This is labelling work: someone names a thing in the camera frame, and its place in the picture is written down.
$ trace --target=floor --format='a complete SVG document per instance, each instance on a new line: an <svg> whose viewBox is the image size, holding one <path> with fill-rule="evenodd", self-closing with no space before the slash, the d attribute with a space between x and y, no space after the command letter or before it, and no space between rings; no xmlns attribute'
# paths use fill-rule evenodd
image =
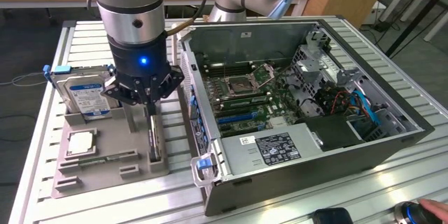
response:
<svg viewBox="0 0 448 224"><path fill-rule="evenodd" d="M392 0L380 0L388 4ZM433 17L441 11L436 7L421 22L409 38L424 29ZM190 8L169 7L169 18L186 17L193 10ZM52 9L52 15L60 22L64 20L92 20L82 8ZM57 40L60 26L49 26L46 14L42 9L13 9L6 15L0 15L0 52L1 64L0 82L8 82L13 77L30 72L40 72L44 64L50 64ZM406 23L397 22L404 30ZM384 50L388 49L401 31L390 29L380 41ZM380 33L374 30L362 31L364 35L374 42ZM422 86L438 102L448 107L448 92L444 87L448 83L448 26L442 28L430 43L421 40L422 33L406 46L393 61L404 69L408 75ZM29 77L25 83L42 81L41 76ZM44 95L44 85L20 88L14 86L0 86L0 138L6 140L25 140L21 142L0 141L0 183L18 182L22 165L29 145L28 139L33 132L33 119L29 117L5 118L1 116L25 114L37 116L40 102ZM0 186L0 223L6 223L12 202L16 194L16 186Z"/></svg>

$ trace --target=sticker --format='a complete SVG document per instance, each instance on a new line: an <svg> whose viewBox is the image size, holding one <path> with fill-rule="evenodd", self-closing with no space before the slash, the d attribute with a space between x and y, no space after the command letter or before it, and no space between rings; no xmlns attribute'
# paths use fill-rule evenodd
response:
<svg viewBox="0 0 448 224"><path fill-rule="evenodd" d="M242 105L248 105L248 104L250 104L250 102L238 102L238 103L230 104L230 107L233 107L233 106L242 106Z"/></svg>
<svg viewBox="0 0 448 224"><path fill-rule="evenodd" d="M265 102L268 97L253 97L250 102Z"/></svg>
<svg viewBox="0 0 448 224"><path fill-rule="evenodd" d="M269 166L300 158L297 148L286 132L257 138L256 143L264 163Z"/></svg>
<svg viewBox="0 0 448 224"><path fill-rule="evenodd" d="M249 38L252 36L252 32L241 33L241 38Z"/></svg>
<svg viewBox="0 0 448 224"><path fill-rule="evenodd" d="M253 144L254 143L254 136L245 136L240 137L241 144Z"/></svg>
<svg viewBox="0 0 448 224"><path fill-rule="evenodd" d="M110 107L106 98L101 96L102 85L98 83L70 86L70 93L76 105L84 115L104 115L109 112Z"/></svg>

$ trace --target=hard drive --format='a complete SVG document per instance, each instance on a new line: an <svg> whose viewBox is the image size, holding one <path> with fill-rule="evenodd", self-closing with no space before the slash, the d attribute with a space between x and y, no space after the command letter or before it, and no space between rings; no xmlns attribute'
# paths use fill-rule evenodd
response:
<svg viewBox="0 0 448 224"><path fill-rule="evenodd" d="M62 97L68 113L81 113L85 120L109 118L110 109L120 107L120 103L101 96L104 83L110 78L106 66L68 67L62 71L58 69L61 68L56 68L50 79Z"/></svg>

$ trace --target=blue pcie slot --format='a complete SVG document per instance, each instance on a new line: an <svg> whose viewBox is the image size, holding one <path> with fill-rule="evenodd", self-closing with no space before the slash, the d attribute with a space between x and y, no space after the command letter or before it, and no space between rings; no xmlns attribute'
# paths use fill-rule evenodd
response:
<svg viewBox="0 0 448 224"><path fill-rule="evenodd" d="M245 120L252 120L257 116L258 112L252 112L250 114L236 115L228 118L217 119L217 124L233 123Z"/></svg>

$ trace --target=motherboard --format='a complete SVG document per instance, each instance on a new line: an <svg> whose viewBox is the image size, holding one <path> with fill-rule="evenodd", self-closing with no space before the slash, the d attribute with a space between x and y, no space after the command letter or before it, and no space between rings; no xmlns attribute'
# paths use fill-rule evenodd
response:
<svg viewBox="0 0 448 224"><path fill-rule="evenodd" d="M221 137L293 125L301 110L272 62L208 67L202 75Z"/></svg>

